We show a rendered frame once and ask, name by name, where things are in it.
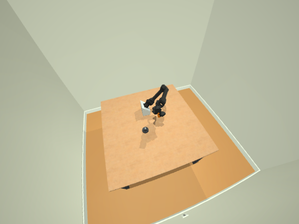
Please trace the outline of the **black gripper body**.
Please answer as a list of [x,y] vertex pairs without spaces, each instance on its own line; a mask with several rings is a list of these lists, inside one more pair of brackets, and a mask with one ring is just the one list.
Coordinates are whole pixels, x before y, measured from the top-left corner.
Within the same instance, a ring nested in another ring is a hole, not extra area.
[[160,109],[159,114],[160,114],[161,117],[163,117],[164,115],[166,115],[166,113],[164,111],[161,111],[161,109]]

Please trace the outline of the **dark grey round pedestal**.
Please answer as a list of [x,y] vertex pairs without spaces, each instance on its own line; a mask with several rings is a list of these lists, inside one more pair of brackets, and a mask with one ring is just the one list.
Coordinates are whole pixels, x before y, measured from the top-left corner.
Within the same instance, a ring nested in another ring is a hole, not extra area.
[[148,128],[147,127],[143,127],[142,132],[145,133],[145,134],[148,133]]

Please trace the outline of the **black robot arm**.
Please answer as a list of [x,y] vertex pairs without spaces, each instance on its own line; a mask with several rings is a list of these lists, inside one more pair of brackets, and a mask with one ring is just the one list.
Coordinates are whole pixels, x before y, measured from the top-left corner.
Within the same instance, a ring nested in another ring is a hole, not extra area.
[[146,103],[143,104],[144,107],[148,108],[149,105],[150,106],[153,105],[155,99],[163,92],[162,97],[156,101],[155,109],[152,111],[154,115],[157,115],[160,112],[161,107],[163,108],[164,105],[166,104],[166,96],[167,96],[168,91],[169,91],[169,88],[166,85],[162,85],[160,87],[160,90],[152,98],[146,100]]

